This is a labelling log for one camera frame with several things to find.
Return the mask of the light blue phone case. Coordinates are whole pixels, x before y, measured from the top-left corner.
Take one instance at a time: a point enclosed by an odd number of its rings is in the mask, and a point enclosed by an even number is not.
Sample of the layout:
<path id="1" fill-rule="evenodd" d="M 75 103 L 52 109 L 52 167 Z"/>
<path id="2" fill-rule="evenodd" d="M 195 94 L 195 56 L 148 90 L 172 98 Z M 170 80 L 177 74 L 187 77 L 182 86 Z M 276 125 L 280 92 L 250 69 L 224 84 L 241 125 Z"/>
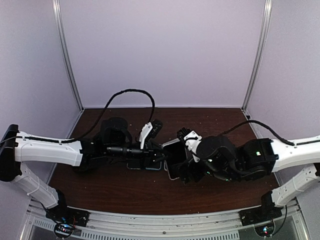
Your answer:
<path id="1" fill-rule="evenodd" d="M 145 164 L 144 168 L 149 171 L 160 171 L 162 169 L 162 162 L 149 162 Z"/>

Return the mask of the clear magsafe phone case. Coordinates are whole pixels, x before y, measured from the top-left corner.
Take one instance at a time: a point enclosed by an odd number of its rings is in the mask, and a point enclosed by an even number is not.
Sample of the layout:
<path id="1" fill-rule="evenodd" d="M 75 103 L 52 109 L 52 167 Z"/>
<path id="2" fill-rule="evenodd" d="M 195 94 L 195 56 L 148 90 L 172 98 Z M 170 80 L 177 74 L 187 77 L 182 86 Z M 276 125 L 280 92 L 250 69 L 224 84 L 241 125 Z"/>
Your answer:
<path id="1" fill-rule="evenodd" d="M 138 161 L 130 161 L 127 163 L 127 168 L 130 170 L 144 170 L 144 165 L 138 160 Z"/>

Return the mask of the pink phone case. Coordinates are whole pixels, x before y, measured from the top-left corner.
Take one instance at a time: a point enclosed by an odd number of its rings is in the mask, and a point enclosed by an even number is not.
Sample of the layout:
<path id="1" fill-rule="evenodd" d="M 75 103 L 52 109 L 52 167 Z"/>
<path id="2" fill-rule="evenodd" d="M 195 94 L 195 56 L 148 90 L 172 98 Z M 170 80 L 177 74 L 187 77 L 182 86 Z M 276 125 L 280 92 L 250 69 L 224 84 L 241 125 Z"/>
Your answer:
<path id="1" fill-rule="evenodd" d="M 163 163 L 163 168 L 164 168 L 164 170 L 165 170 L 166 172 L 168 172 L 168 165 L 167 165 L 167 162 L 166 162 L 166 161 L 164 161 L 164 163 Z"/>

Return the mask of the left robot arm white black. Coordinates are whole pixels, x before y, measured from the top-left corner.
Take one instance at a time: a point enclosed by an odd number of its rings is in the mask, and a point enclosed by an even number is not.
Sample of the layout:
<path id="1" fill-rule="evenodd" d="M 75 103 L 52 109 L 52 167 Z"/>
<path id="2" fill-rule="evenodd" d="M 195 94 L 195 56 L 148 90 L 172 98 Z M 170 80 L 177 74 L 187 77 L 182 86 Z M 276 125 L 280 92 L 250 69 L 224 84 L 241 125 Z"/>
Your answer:
<path id="1" fill-rule="evenodd" d="M 20 131 L 11 124 L 0 141 L 0 180 L 12 182 L 27 195 L 37 199 L 61 222 L 72 218 L 64 194 L 44 183 L 26 162 L 65 164 L 77 171 L 99 168 L 114 160 L 125 161 L 138 169 L 159 169 L 168 154 L 153 139 L 163 124 L 155 119 L 146 123 L 133 142 L 128 123 L 122 117 L 111 117 L 101 123 L 91 139 L 58 139 L 40 137 Z"/>

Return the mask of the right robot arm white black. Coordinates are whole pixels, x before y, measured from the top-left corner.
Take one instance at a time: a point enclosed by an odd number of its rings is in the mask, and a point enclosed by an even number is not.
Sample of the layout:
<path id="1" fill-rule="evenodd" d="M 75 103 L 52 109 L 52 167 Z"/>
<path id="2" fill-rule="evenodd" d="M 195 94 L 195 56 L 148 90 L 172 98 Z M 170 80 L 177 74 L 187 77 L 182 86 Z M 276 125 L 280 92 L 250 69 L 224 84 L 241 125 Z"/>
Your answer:
<path id="1" fill-rule="evenodd" d="M 270 138 L 253 139 L 236 147 L 226 136 L 202 138 L 194 132 L 181 139 L 192 157 L 178 167 L 178 175 L 186 184 L 204 176 L 224 181 L 253 181 L 280 170 L 305 167 L 282 186 L 266 193 L 256 210 L 259 220 L 268 220 L 276 208 L 320 180 L 320 139 L 288 142 Z"/>

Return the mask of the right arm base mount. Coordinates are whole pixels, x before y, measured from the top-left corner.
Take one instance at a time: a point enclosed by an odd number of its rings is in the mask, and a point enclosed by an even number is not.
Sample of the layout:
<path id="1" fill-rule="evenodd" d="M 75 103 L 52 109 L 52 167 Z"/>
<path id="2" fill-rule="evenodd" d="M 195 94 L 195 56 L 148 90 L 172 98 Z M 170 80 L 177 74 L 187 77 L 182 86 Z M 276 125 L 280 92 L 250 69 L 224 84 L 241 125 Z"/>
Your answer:
<path id="1" fill-rule="evenodd" d="M 255 232 L 264 238 L 273 237 L 276 230 L 274 220 L 282 216 L 283 207 L 276 207 L 272 199 L 272 191 L 261 197 L 261 206 L 253 207 L 238 212 L 242 226 L 258 225 Z"/>

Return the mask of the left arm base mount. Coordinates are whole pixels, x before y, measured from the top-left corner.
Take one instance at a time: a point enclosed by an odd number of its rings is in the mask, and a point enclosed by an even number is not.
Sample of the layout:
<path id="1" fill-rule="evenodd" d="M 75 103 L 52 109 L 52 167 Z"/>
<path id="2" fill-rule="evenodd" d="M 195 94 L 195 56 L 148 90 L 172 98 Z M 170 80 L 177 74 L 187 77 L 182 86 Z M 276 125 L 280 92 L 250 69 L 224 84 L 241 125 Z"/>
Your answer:
<path id="1" fill-rule="evenodd" d="M 57 206 L 53 208 L 43 209 L 46 212 L 46 217 L 51 219 L 55 225 L 53 232 L 61 240 L 69 238 L 76 227 L 86 227 L 90 213 L 86 210 L 75 209 L 67 206 L 65 195 L 57 190 Z"/>

